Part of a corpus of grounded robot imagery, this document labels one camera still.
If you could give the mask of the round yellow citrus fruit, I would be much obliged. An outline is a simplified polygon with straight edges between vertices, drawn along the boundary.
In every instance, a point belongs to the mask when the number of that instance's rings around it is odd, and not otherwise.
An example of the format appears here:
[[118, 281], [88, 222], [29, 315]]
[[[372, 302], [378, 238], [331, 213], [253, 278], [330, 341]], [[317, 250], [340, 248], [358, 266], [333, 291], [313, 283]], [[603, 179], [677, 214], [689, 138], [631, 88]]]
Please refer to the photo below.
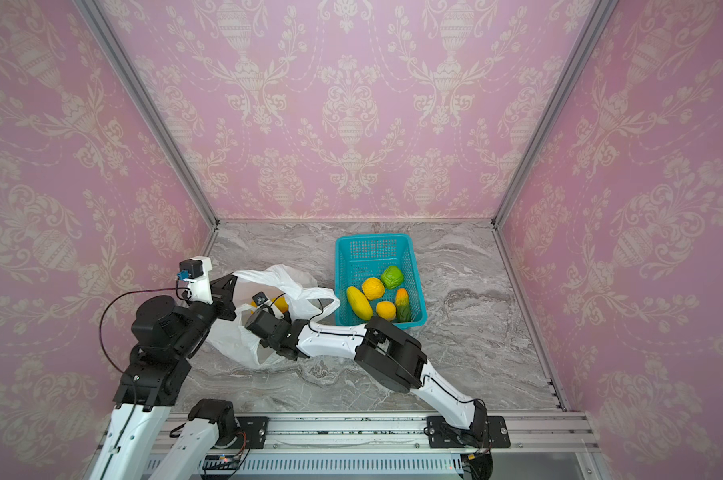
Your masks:
[[385, 295], [385, 284], [379, 278], [371, 277], [363, 282], [361, 290], [367, 300], [377, 300]]

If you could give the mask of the orange green mango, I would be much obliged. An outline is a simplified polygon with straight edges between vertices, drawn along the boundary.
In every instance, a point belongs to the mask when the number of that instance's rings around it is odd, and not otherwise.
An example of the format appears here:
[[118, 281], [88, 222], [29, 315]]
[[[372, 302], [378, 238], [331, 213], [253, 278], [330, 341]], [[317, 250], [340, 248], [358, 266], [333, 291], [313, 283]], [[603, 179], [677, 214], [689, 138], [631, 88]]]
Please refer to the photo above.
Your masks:
[[411, 300], [405, 288], [399, 288], [395, 294], [395, 321], [397, 323], [411, 322]]

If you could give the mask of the green apple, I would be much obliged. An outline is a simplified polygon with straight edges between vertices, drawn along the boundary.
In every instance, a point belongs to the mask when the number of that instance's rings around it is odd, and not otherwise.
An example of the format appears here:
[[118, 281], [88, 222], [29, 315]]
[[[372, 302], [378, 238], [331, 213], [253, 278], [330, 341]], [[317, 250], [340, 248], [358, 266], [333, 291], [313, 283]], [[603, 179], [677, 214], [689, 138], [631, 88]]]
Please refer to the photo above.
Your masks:
[[395, 290], [403, 285], [403, 282], [405, 282], [405, 276], [403, 275], [401, 268], [396, 265], [391, 265], [383, 271], [383, 274], [381, 274], [381, 281], [385, 284], [385, 288], [388, 290]]

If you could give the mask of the teal plastic basket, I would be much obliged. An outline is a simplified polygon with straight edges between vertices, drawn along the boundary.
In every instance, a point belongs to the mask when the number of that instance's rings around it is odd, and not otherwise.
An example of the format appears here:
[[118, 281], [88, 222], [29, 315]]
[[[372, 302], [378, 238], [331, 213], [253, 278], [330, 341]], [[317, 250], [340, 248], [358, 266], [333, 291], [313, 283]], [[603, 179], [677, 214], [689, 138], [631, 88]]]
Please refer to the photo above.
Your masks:
[[427, 323], [413, 240], [402, 233], [353, 235], [335, 243], [334, 314], [338, 326], [363, 324], [381, 314], [401, 329]]

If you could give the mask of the yellow orange bell pepper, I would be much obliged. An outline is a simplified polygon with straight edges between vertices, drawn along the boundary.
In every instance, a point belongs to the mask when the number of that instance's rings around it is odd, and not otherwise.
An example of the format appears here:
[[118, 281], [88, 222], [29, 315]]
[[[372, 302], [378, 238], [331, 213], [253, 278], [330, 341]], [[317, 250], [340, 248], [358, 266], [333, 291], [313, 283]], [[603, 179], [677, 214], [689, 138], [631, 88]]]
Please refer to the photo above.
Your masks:
[[397, 306], [393, 302], [381, 301], [375, 305], [375, 313], [380, 318], [393, 322], [397, 320]]

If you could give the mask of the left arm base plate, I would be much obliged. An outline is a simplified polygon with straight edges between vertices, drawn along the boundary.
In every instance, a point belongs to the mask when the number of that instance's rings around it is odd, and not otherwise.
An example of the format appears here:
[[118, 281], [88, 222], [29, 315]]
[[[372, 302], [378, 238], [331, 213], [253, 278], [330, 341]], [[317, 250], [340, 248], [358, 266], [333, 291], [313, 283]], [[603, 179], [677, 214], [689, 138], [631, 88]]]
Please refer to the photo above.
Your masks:
[[235, 422], [223, 424], [217, 449], [261, 450], [264, 448], [269, 418], [267, 416], [237, 417]]

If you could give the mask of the yellow lemon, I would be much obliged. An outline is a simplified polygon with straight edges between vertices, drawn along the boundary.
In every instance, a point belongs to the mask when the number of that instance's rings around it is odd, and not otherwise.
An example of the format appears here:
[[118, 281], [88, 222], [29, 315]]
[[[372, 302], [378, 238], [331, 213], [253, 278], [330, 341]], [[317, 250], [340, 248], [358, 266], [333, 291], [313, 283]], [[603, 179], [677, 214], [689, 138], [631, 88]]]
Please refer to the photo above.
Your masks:
[[371, 317], [373, 317], [373, 308], [371, 308], [367, 296], [365, 296], [361, 290], [350, 286], [346, 290], [346, 298], [353, 314], [357, 318], [364, 322], [371, 320]]

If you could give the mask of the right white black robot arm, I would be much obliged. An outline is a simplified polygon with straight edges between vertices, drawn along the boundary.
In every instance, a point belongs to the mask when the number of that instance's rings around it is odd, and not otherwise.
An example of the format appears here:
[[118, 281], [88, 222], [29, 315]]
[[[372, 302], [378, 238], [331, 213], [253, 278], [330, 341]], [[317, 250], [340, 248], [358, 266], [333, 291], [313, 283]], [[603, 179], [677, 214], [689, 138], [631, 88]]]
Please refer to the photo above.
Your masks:
[[491, 448], [485, 402], [451, 385], [429, 361], [421, 342], [383, 318], [375, 316], [363, 325], [342, 327], [313, 319], [278, 318], [259, 309], [244, 326], [258, 337], [261, 346], [289, 360], [351, 359], [383, 387], [411, 393], [437, 410], [451, 441], [480, 452]]

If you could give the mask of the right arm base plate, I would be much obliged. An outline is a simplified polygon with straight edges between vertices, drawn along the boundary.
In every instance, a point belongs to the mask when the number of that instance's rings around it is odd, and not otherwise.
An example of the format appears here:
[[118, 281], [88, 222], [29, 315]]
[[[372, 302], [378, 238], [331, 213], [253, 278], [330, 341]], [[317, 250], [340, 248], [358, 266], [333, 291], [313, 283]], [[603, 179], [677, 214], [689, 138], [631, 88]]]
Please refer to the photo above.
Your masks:
[[427, 417], [427, 425], [423, 428], [429, 447], [433, 449], [475, 448], [475, 449], [507, 449], [511, 447], [509, 428], [505, 418], [489, 416], [485, 427], [475, 434], [470, 429], [457, 429], [449, 425], [441, 416]]

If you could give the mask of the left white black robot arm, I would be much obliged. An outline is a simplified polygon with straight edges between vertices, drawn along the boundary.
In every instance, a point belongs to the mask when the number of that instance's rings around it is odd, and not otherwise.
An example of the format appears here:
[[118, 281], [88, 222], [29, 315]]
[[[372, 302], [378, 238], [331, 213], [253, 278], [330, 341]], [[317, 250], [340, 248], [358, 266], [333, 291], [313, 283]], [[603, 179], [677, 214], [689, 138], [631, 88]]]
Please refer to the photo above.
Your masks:
[[192, 292], [201, 280], [189, 280], [185, 295], [177, 286], [153, 289], [153, 298], [137, 308], [131, 332], [136, 339], [129, 366], [119, 369], [119, 386], [103, 448], [91, 479], [138, 479], [161, 427], [175, 406], [190, 370], [190, 360], [207, 340], [216, 320], [235, 320], [237, 277], [210, 284], [211, 300]]

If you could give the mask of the white plastic bag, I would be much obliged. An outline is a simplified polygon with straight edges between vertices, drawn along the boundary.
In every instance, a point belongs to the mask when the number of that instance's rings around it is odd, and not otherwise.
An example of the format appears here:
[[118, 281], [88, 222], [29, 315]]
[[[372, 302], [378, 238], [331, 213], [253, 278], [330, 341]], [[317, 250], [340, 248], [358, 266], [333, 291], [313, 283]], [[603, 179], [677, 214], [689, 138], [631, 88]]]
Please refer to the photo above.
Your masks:
[[295, 320], [319, 322], [340, 307], [331, 289], [320, 287], [307, 272], [287, 265], [235, 272], [235, 320], [214, 322], [206, 343], [248, 369], [278, 362], [277, 343], [286, 340]]

